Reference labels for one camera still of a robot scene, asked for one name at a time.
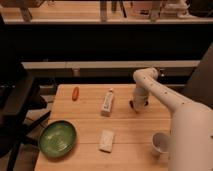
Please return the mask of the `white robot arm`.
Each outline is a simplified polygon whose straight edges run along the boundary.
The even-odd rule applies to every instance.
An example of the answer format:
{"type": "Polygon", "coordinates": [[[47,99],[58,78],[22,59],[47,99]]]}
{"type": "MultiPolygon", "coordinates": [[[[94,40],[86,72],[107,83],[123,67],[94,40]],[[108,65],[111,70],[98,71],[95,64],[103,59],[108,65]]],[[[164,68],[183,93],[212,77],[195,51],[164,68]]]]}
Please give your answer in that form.
{"type": "Polygon", "coordinates": [[[213,110],[157,81],[156,68],[133,73],[133,109],[140,113],[156,97],[171,116],[168,171],[213,171],[213,110]]]}

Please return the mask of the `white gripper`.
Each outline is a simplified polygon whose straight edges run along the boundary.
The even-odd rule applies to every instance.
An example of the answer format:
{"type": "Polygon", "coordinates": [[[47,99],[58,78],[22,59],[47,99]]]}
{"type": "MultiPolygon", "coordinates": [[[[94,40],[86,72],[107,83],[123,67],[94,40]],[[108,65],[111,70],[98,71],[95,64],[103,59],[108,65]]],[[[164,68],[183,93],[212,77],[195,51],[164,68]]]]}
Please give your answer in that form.
{"type": "Polygon", "coordinates": [[[148,105],[148,97],[148,94],[133,96],[133,109],[136,113],[141,113],[143,108],[148,105]]]}

